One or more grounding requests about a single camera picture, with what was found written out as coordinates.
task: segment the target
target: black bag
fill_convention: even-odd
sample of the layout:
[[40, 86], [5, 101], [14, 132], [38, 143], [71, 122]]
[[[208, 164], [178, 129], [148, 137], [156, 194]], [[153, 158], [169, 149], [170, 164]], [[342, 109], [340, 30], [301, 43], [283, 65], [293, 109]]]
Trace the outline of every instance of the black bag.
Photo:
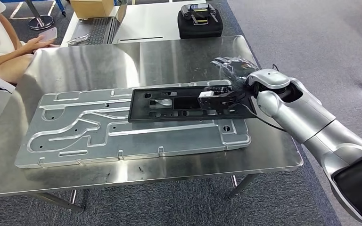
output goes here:
[[209, 24], [194, 25], [193, 20], [185, 20], [181, 11], [178, 12], [178, 30], [181, 39], [209, 38], [220, 37], [223, 29], [220, 13], [216, 10], [216, 18], [218, 23], [208, 17]]

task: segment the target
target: cardboard box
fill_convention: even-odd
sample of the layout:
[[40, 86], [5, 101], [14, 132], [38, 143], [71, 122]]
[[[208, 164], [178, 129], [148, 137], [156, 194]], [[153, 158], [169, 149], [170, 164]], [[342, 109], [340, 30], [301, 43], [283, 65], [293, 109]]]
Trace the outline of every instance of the cardboard box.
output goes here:
[[79, 19], [109, 16], [114, 7], [113, 0], [70, 0]]

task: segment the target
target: stainless steel table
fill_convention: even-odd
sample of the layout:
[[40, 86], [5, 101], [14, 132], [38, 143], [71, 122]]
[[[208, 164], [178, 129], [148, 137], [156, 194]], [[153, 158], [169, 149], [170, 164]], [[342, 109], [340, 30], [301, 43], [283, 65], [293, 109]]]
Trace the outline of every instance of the stainless steel table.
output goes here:
[[258, 173], [297, 169], [303, 160], [291, 136], [257, 119], [246, 120], [252, 143], [245, 149], [29, 170], [14, 166], [43, 94], [223, 79], [209, 64], [223, 56], [253, 61], [242, 36], [38, 50], [0, 116], [0, 196], [33, 194], [80, 212], [47, 192], [249, 174], [233, 196]]

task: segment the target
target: smartphone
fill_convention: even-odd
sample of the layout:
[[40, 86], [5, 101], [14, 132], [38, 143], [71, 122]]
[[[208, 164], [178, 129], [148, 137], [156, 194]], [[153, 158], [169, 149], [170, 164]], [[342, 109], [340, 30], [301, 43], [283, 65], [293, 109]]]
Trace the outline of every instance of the smartphone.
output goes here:
[[40, 42], [50, 41], [58, 37], [58, 30], [56, 29], [56, 27], [50, 28], [49, 30], [46, 30], [39, 34], [39, 36], [41, 35], [43, 35], [44, 38]]

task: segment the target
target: aluminum plate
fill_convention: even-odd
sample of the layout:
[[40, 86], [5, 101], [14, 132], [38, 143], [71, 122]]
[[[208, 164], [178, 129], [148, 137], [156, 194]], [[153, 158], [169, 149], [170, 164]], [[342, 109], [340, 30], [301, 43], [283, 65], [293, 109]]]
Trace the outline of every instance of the aluminum plate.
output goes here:
[[[227, 85], [228, 80], [157, 87]], [[15, 165], [41, 168], [207, 153], [246, 147], [243, 119], [129, 123], [132, 89], [42, 96]]]

